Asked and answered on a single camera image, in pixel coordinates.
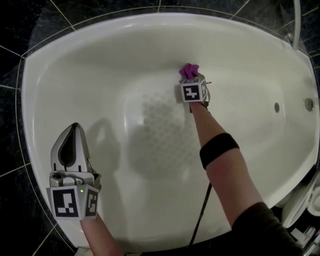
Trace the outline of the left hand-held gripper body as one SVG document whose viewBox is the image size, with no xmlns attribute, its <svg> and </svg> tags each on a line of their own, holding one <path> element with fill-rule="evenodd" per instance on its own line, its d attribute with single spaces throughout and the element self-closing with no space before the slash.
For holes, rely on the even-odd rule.
<svg viewBox="0 0 320 256">
<path fill-rule="evenodd" d="M 93 220 L 97 217 L 101 175 L 91 172 L 53 171 L 46 189 L 56 220 Z"/>
</svg>

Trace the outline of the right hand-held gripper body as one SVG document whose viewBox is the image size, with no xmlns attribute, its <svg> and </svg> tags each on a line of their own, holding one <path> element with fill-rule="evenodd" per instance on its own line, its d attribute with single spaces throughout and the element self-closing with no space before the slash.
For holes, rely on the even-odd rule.
<svg viewBox="0 0 320 256">
<path fill-rule="evenodd" d="M 185 103 L 205 103 L 210 101 L 209 90 L 206 79 L 198 80 L 195 78 L 184 78 L 179 82 L 180 93 Z"/>
</svg>

